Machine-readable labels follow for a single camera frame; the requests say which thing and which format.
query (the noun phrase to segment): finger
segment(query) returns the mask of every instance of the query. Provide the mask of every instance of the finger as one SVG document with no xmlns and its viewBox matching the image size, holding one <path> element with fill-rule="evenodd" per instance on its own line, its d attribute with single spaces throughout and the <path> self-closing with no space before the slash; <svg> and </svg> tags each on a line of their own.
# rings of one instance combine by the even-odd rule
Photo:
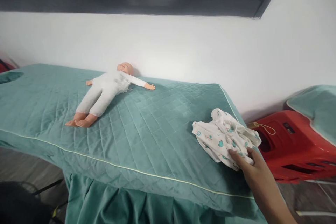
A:
<svg viewBox="0 0 336 224">
<path fill-rule="evenodd" d="M 239 167 L 244 171 L 250 169 L 252 166 L 248 164 L 239 154 L 237 151 L 228 150 L 229 154 L 231 155 L 232 159 L 239 165 Z"/>
<path fill-rule="evenodd" d="M 255 149 L 252 149 L 250 147 L 247 147 L 246 149 L 251 158 L 254 160 L 254 162 L 258 163 L 264 161 L 262 156 Z"/>
</svg>

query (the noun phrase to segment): baby doll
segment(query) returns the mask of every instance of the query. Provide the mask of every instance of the baby doll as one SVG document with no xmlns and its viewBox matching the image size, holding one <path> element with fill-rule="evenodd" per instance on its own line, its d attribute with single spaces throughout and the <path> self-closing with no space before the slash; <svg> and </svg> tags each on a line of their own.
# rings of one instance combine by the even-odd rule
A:
<svg viewBox="0 0 336 224">
<path fill-rule="evenodd" d="M 76 109 L 73 120 L 65 125 L 90 127 L 105 112 L 113 98 L 126 92 L 131 83 L 149 90 L 155 89 L 154 85 L 149 85 L 147 82 L 134 77 L 132 65 L 126 62 L 119 64 L 114 72 L 103 73 L 99 77 L 87 81 L 87 86 L 92 85 L 92 87 Z"/>
</svg>

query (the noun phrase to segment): doll leg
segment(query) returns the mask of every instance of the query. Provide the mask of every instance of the doll leg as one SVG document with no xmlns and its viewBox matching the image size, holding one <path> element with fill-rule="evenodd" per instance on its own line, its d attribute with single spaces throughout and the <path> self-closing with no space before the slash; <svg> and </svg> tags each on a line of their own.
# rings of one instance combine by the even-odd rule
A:
<svg viewBox="0 0 336 224">
<path fill-rule="evenodd" d="M 69 127 L 78 127 L 76 125 L 76 122 L 86 118 L 86 115 L 89 113 L 91 107 L 97 101 L 101 92 L 102 92 L 101 88 L 92 86 L 84 96 L 79 106 L 77 107 L 73 119 L 67 122 L 65 125 Z"/>
<path fill-rule="evenodd" d="M 100 117 L 111 103 L 113 98 L 118 93 L 118 90 L 115 88 L 112 89 L 104 89 L 99 99 L 90 109 L 89 115 L 84 119 L 76 122 L 78 127 L 88 128 L 90 127 L 97 119 Z"/>
</svg>

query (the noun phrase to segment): baby clothes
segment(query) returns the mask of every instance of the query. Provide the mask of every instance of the baby clothes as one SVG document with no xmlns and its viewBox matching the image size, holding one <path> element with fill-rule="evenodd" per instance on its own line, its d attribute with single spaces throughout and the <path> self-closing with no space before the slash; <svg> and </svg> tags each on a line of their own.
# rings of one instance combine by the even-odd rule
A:
<svg viewBox="0 0 336 224">
<path fill-rule="evenodd" d="M 101 116 L 113 98 L 127 91 L 130 84 L 144 87 L 146 82 L 122 71 L 103 73 L 92 80 L 89 89 L 76 112 Z"/>
<path fill-rule="evenodd" d="M 233 116 L 215 108 L 211 113 L 212 121 L 194 122 L 192 133 L 209 156 L 217 163 L 223 162 L 230 168 L 238 171 L 238 164 L 228 153 L 229 149 L 238 151 L 245 161 L 251 165 L 253 160 L 248 157 L 247 147 L 256 148 L 261 140 L 258 132 L 247 129 Z"/>
</svg>

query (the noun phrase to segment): massage table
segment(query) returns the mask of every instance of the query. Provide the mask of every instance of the massage table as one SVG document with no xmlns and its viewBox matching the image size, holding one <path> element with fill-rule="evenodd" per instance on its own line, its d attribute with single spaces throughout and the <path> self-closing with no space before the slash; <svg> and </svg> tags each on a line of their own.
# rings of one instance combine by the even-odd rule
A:
<svg viewBox="0 0 336 224">
<path fill-rule="evenodd" d="M 156 89 L 131 85 L 90 128 L 64 126 L 100 74 L 44 64 L 0 74 L 0 146 L 63 169 L 67 223 L 266 222 L 242 172 L 191 133 L 214 108 L 245 125 L 220 85 L 141 77 Z"/>
</svg>

